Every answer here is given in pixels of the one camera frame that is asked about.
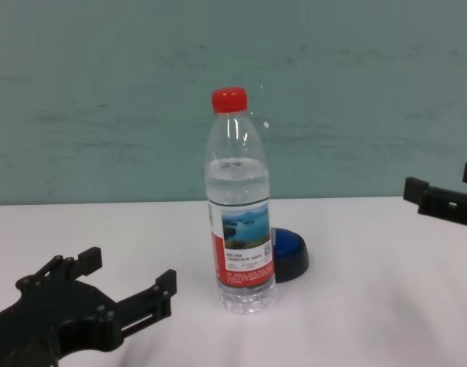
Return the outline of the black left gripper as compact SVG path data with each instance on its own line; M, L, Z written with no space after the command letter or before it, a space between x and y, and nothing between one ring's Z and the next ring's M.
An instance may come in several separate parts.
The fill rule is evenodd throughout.
M57 366L75 352L111 352L121 346L122 336L171 316L175 270L116 303L96 287L75 281L101 267L101 248L91 247L77 258L56 255L36 272L38 280L59 280L32 284L24 279L20 298L0 312L0 366Z

